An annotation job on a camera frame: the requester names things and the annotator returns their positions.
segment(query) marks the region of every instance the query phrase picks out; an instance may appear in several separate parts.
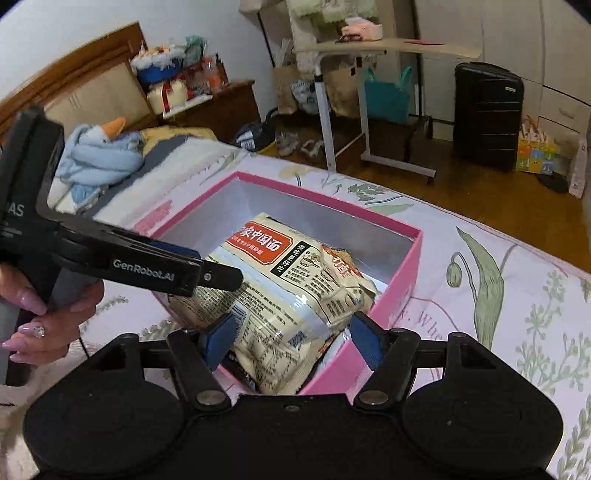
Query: pink box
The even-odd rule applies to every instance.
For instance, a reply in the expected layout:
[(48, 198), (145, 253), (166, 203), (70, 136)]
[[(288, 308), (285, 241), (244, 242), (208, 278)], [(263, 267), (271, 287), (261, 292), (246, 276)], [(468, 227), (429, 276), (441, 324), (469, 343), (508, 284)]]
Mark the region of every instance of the pink box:
[[(236, 172), (195, 198), (154, 237), (193, 248), (204, 257), (257, 214), (274, 219), (333, 247), (344, 248), (382, 294), (369, 316), (387, 329), (413, 293), (423, 232), (359, 205), (318, 192)], [(360, 387), (366, 364), (351, 340), (301, 395), (346, 393)], [(216, 376), (237, 382), (223, 367)]]

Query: black suitcase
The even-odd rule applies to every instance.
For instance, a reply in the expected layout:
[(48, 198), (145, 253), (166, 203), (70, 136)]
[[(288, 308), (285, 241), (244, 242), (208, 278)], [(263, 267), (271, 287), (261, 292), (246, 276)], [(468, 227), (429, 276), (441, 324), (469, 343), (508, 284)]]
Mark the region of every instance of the black suitcase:
[(489, 63), (460, 63), (454, 149), (479, 164), (514, 168), (523, 95), (523, 80), (509, 70)]

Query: screw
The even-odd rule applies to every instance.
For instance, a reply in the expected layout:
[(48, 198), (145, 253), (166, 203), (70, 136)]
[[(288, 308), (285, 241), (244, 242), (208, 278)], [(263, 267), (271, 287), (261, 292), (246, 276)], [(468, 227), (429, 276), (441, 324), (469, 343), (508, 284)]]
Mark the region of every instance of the screw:
[(380, 390), (366, 390), (359, 394), (359, 401), (366, 405), (383, 405), (388, 401), (388, 396)]
[(226, 394), (219, 390), (204, 390), (197, 394), (197, 401), (201, 405), (219, 405), (226, 399)]

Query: suitcase handle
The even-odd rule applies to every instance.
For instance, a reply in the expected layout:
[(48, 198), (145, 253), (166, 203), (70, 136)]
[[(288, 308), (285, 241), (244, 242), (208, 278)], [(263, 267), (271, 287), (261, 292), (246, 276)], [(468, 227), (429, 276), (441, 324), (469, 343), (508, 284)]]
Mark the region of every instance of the suitcase handle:
[(487, 63), (485, 61), (471, 61), (470, 64), (471, 65), (486, 65), (489, 67), (497, 68), (499, 70), (504, 70), (505, 72), (511, 72), (510, 70), (504, 69), (503, 67), (499, 67), (498, 65), (495, 65), (494, 63)]

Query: nightstand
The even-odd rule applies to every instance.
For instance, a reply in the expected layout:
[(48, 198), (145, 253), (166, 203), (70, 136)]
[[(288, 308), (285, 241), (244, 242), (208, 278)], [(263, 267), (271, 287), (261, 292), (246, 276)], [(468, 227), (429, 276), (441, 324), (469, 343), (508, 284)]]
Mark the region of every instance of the nightstand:
[(211, 128), (220, 142), (230, 143), (246, 124), (260, 122), (261, 117), (252, 93), (254, 80), (230, 82), (213, 98), (163, 120), (175, 127)]

